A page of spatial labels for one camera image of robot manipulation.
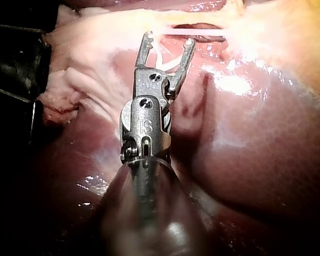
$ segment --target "cut tissue edge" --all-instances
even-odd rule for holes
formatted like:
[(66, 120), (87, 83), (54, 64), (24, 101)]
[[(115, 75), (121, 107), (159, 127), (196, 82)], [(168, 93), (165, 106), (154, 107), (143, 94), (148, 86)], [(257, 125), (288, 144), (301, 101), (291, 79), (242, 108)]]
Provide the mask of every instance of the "cut tissue edge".
[(197, 29), (197, 28), (166, 28), (161, 31), (163, 35), (176, 36), (222, 36), (227, 37), (227, 29)]
[[(182, 35), (182, 36), (223, 36), (228, 35), (226, 29), (195, 29), (195, 28), (167, 28), (161, 31), (162, 35)], [(155, 49), (157, 59), (156, 59), (156, 68), (162, 71), (169, 71), (174, 67), (178, 66), (182, 58), (182, 54), (175, 59), (163, 63), (163, 58), (160, 50), (160, 46), (156, 43), (152, 43), (153, 48)]]

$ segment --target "screw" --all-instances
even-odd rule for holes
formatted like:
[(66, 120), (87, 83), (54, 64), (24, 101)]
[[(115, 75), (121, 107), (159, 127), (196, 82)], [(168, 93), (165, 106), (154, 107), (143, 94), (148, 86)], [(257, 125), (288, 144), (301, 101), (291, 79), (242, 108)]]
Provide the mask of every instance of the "screw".
[(149, 79), (153, 82), (153, 83), (156, 83), (156, 82), (159, 82), (161, 80), (161, 74), (159, 73), (153, 73), (149, 76)]
[(153, 103), (150, 99), (142, 99), (140, 101), (140, 107), (143, 109), (150, 109), (152, 107)]

